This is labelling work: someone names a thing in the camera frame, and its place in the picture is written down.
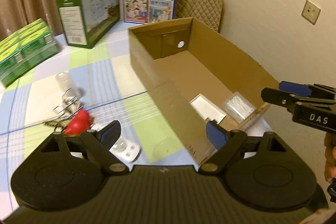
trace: black circular disc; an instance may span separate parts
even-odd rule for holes
[[[225,181],[241,201],[263,211],[297,208],[316,189],[315,176],[307,165],[257,156],[235,162],[228,168]]]
[[[55,211],[87,202],[98,194],[102,182],[100,168],[88,160],[45,153],[19,166],[11,188],[19,205]]]

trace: quilted chair back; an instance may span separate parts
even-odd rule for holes
[[[223,0],[177,0],[175,18],[195,17],[218,31]]]

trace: electrical outlet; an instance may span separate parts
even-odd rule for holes
[[[319,7],[307,0],[302,11],[302,16],[315,25],[320,12],[321,9]]]

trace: screw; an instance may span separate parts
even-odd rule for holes
[[[110,170],[113,172],[123,172],[126,170],[126,166],[124,164],[111,164]]]
[[[201,169],[204,172],[215,172],[218,169],[218,166],[216,164],[203,164]]]

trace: red object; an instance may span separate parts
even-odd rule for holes
[[[82,132],[90,129],[91,117],[90,114],[83,109],[80,109],[68,124],[64,131],[65,135],[75,135],[78,136]]]

